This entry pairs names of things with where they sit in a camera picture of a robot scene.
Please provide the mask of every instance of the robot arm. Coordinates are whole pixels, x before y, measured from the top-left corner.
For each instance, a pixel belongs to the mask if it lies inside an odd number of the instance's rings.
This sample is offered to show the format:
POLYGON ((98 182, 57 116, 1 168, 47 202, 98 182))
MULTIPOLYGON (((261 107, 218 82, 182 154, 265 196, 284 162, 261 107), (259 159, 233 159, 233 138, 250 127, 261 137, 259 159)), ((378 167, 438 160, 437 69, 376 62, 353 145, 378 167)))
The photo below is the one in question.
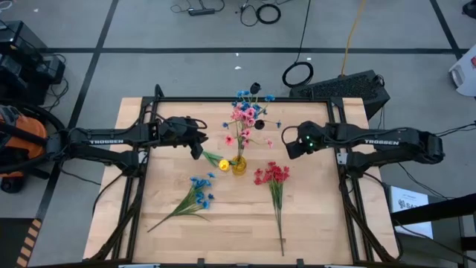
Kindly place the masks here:
POLYGON ((346 148, 359 144, 373 144, 377 151, 338 153, 338 164, 345 165, 351 176, 362 177, 369 167, 404 161, 436 164, 445 156, 441 138, 410 127, 366 130, 352 124, 327 123, 321 127, 306 121, 297 127, 297 139, 285 143, 290 159, 328 147, 346 148))

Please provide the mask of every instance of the white object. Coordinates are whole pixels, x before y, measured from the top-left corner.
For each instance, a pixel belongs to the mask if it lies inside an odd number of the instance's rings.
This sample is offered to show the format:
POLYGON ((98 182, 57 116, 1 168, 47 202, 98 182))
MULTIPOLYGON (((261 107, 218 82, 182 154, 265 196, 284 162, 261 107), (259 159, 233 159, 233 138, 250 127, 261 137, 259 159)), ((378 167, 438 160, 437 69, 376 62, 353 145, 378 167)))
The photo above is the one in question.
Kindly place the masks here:
MULTIPOLYGON (((392 212, 404 211, 410 208, 428 204, 428 195, 401 189, 395 186, 390 187, 390 198, 392 199, 392 212)), ((404 227, 408 230, 426 235, 433 239, 433 229, 431 227, 431 222, 408 224, 404 227)), ((408 232, 407 230, 404 230, 400 226, 395 227, 395 230, 402 234, 417 236, 408 232)))
POLYGON ((476 45, 449 69, 449 74, 462 95, 476 97, 476 45))

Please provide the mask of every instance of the blue flower bunch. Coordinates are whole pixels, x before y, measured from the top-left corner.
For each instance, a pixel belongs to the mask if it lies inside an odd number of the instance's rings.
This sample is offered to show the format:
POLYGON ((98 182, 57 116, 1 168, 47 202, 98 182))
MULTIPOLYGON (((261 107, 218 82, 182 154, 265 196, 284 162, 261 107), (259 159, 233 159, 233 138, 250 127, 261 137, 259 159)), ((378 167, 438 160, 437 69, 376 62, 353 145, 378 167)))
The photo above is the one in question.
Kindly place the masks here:
POLYGON ((155 224, 147 232, 152 231, 154 228, 161 225, 165 220, 168 220, 171 217, 187 215, 196 216, 207 220, 202 215, 196 213, 197 211, 203 208, 209 209, 211 200, 215 199, 212 194, 208 194, 207 198, 205 198, 205 193, 203 192, 204 189, 212 186, 210 179, 216 178, 215 174, 211 172, 207 173, 207 175, 209 179, 200 179, 196 176, 191 177, 190 181, 192 182, 192 186, 190 187, 187 196, 180 202, 180 204, 177 205, 177 207, 172 211, 172 213, 168 214, 164 219, 155 224))

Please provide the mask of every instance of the yellow vase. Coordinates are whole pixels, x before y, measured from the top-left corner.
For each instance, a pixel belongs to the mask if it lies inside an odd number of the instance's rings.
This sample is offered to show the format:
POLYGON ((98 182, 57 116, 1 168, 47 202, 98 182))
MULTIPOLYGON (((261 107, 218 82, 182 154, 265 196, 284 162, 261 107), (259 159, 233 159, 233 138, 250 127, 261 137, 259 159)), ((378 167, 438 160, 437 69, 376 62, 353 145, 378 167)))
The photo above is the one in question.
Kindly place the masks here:
POLYGON ((238 156, 235 156, 233 158, 233 162, 236 162, 237 164, 236 165, 233 165, 231 170, 233 171, 233 174, 236 175, 236 176, 241 176, 243 174, 245 174, 246 172, 246 159, 241 156, 239 159, 238 159, 238 156))

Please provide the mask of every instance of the red flower bunch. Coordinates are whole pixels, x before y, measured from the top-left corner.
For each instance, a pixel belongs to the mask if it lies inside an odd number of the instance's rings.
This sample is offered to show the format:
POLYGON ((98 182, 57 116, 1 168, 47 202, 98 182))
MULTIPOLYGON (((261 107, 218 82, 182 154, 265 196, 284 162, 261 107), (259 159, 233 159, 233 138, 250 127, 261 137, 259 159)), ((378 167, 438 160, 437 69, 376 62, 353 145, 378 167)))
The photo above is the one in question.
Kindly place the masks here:
POLYGON ((289 178, 289 167, 279 167, 276 166, 276 162, 269 162, 268 168, 264 171, 264 177, 261 179, 263 171, 257 169, 254 172, 254 184, 261 185, 270 181, 275 181, 278 183, 283 183, 289 178))

